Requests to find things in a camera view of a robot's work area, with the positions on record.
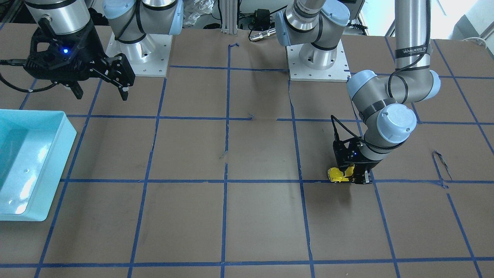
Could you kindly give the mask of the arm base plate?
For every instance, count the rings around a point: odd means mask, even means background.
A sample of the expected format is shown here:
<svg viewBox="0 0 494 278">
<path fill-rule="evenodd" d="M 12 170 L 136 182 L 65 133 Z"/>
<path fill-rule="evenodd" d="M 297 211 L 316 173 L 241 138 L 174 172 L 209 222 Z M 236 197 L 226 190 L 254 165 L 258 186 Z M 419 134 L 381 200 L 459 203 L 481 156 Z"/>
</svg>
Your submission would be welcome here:
<svg viewBox="0 0 494 278">
<path fill-rule="evenodd" d="M 106 55 L 124 53 L 137 77 L 166 77 L 173 36 L 147 34 L 135 44 L 124 44 L 111 34 Z"/>
<path fill-rule="evenodd" d="M 342 41 L 330 51 L 310 43 L 287 46 L 286 57 L 291 81 L 346 82 L 351 77 Z"/>
</svg>

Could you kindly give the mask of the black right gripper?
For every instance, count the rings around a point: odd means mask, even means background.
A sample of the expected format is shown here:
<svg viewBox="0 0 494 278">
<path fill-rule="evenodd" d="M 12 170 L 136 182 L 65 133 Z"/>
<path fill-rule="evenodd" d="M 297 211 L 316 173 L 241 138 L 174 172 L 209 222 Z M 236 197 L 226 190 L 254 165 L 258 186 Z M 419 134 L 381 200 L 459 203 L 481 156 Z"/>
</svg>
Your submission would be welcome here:
<svg viewBox="0 0 494 278">
<path fill-rule="evenodd" d="M 123 101 L 134 85 L 135 73 L 124 53 L 107 57 L 92 19 L 79 31 L 55 34 L 46 17 L 32 35 L 23 68 L 34 78 L 64 83 L 77 100 L 83 97 L 78 81 L 98 77 L 118 88 Z"/>
</svg>

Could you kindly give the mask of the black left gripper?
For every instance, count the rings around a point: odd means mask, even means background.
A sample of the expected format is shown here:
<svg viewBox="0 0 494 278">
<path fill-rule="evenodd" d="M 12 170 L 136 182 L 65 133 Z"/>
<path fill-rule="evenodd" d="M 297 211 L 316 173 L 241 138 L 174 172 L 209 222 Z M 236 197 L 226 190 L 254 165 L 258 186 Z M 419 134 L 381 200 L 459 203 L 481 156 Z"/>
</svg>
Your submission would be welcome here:
<svg viewBox="0 0 494 278">
<path fill-rule="evenodd" d="M 332 144 L 339 171 L 344 172 L 353 166 L 353 174 L 357 174 L 357 184 L 371 184 L 369 173 L 380 161 L 370 160 L 359 150 L 358 139 L 351 138 L 345 141 L 335 140 Z"/>
</svg>

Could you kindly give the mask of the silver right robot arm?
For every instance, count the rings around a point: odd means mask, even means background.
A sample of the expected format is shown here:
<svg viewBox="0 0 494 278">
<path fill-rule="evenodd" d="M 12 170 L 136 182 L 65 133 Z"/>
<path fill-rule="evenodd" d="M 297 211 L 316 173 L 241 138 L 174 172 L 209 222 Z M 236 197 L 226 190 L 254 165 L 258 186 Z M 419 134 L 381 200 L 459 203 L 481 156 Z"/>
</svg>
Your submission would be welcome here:
<svg viewBox="0 0 494 278">
<path fill-rule="evenodd" d="M 79 100 L 80 81 L 99 78 L 117 87 L 122 100 L 134 85 L 131 65 L 157 56 L 152 34 L 178 35 L 181 0 L 102 0 L 102 11 L 85 0 L 27 0 L 38 28 L 23 69 L 53 86 L 69 88 Z"/>
</svg>

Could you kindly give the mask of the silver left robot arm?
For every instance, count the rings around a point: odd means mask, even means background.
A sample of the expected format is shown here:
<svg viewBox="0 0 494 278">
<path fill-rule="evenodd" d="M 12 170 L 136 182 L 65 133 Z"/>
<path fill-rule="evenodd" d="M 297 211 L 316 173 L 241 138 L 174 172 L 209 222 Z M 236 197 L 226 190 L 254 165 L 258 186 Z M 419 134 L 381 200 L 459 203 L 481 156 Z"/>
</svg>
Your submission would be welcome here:
<svg viewBox="0 0 494 278">
<path fill-rule="evenodd" d="M 395 70 L 388 79 L 372 70 L 357 72 L 347 81 L 347 92 L 367 127 L 361 137 L 341 140 L 335 133 L 337 167 L 328 170 L 334 183 L 369 184 L 369 175 L 390 152 L 402 146 L 417 118 L 406 104 L 437 95 L 441 81 L 430 70 L 431 2 L 395 1 Z M 302 45 L 304 65 L 326 70 L 333 65 L 349 9 L 338 0 L 295 0 L 275 16 L 282 46 Z"/>
</svg>

